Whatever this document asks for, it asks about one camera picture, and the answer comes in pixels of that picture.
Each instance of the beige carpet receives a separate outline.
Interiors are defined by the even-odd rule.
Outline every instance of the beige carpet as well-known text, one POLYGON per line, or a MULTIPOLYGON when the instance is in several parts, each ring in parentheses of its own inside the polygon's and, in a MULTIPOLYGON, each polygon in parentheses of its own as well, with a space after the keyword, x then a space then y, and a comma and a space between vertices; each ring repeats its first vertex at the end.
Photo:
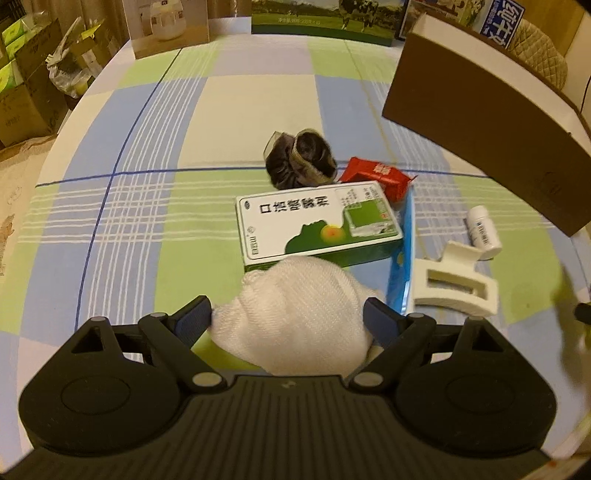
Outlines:
POLYGON ((55 137, 35 138, 0 151, 0 285, 33 196, 39 172, 55 137))

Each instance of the red snack package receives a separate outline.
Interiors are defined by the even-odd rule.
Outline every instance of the red snack package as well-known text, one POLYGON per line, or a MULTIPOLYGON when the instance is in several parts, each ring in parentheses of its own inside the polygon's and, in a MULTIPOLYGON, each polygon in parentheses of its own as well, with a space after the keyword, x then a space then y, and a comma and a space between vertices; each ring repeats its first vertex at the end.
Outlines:
POLYGON ((390 202, 399 202, 406 195, 408 184, 416 177, 410 178, 399 169, 383 163, 353 157, 340 177, 340 181, 377 180, 390 202))

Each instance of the white jar picture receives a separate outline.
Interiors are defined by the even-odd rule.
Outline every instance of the white jar picture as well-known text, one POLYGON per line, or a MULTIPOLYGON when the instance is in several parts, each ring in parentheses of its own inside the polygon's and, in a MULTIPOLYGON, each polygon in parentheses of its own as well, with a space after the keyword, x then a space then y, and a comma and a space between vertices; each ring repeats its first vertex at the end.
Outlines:
POLYGON ((187 29, 181 0, 161 0, 150 5, 153 35, 159 40, 171 40, 187 29))

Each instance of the medicine box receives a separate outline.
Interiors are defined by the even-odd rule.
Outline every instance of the medicine box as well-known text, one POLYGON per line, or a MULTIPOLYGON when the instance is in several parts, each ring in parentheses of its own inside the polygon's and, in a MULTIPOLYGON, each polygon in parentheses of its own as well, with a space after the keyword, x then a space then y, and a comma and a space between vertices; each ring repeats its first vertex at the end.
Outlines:
POLYGON ((238 197, 245 270, 291 255, 341 267, 388 258, 402 230, 379 183, 364 181, 238 197))

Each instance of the small white pill bottle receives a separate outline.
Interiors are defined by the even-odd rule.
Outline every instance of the small white pill bottle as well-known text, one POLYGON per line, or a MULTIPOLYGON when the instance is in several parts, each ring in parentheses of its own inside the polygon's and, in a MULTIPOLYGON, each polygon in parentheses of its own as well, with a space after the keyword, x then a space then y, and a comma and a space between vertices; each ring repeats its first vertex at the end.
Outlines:
POLYGON ((490 260, 502 250, 503 245, 499 234, 496 232, 495 224, 484 205, 478 205, 468 210, 466 223, 472 245, 482 251, 481 260, 490 260))

